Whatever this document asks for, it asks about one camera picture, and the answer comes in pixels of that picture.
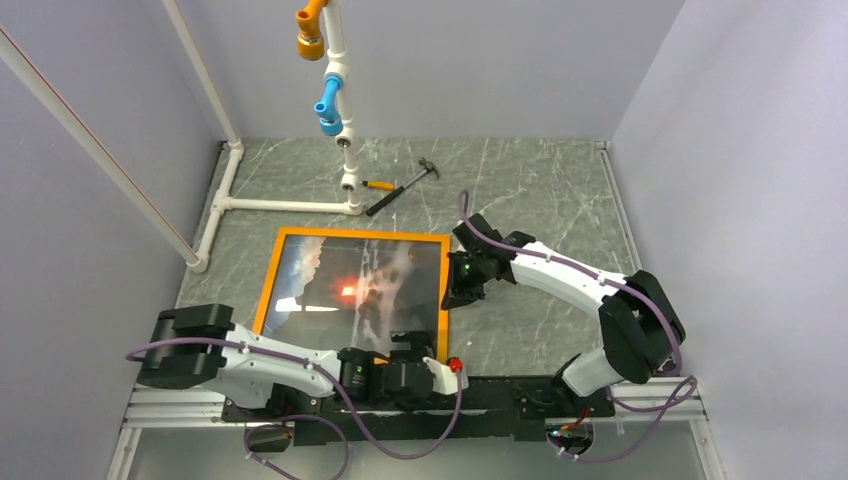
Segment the orange picture frame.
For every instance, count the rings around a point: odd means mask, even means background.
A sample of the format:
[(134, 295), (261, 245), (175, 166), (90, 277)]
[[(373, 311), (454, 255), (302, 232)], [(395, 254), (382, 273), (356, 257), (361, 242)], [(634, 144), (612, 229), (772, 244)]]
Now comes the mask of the orange picture frame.
[(253, 332), (309, 348), (388, 353), (395, 333), (423, 331), (448, 356), (445, 234), (278, 229)]

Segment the yellow handled screwdriver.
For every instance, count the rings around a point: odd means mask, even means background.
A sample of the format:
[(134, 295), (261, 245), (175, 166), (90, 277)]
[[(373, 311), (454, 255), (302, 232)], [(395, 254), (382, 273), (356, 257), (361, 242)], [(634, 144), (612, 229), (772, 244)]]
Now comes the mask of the yellow handled screwdriver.
[(385, 192), (391, 192), (396, 189), (396, 186), (394, 184), (381, 181), (363, 180), (361, 182), (361, 185), (367, 189), (374, 189)]

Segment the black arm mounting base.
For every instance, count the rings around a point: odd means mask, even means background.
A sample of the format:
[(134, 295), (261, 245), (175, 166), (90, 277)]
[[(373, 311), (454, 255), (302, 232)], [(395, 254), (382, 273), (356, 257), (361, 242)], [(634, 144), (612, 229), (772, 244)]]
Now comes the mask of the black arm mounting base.
[[(381, 441), (435, 439), (448, 425), (454, 407), (453, 397), (436, 396), (410, 407), (398, 407), (391, 401), (356, 405), (365, 426)], [(227, 399), (221, 417), (227, 423), (271, 423), (298, 414), (330, 420), (352, 441), (366, 439), (340, 396), (318, 399), (290, 387), (276, 386), (269, 405), (259, 410), (239, 407)], [(574, 396), (557, 388), (547, 376), (472, 376), (449, 437), (543, 441), (548, 430), (582, 415), (609, 418), (615, 415), (615, 407), (602, 389), (588, 397)]]

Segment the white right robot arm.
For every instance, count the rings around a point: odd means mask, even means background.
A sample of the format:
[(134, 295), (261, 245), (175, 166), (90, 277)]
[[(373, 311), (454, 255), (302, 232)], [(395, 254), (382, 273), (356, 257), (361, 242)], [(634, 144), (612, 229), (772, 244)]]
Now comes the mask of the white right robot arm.
[(574, 415), (599, 390), (622, 381), (644, 384), (668, 361), (679, 361), (685, 329), (653, 274), (590, 267), (523, 232), (502, 236), (479, 214), (452, 234), (460, 248), (448, 255), (442, 309), (479, 301), (487, 282), (504, 280), (550, 294), (598, 321), (600, 346), (567, 361), (552, 378), (551, 401), (560, 413)]

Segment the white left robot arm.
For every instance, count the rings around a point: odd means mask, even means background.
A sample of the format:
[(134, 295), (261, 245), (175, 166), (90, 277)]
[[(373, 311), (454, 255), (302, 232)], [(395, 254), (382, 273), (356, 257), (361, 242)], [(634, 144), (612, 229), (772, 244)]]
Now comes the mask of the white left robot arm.
[(161, 312), (150, 342), (126, 356), (141, 365), (138, 383), (171, 390), (200, 386), (264, 420), (283, 415), (297, 394), (413, 408), (464, 385), (428, 348), (390, 354), (307, 349), (254, 333), (234, 323), (232, 313), (223, 304)]

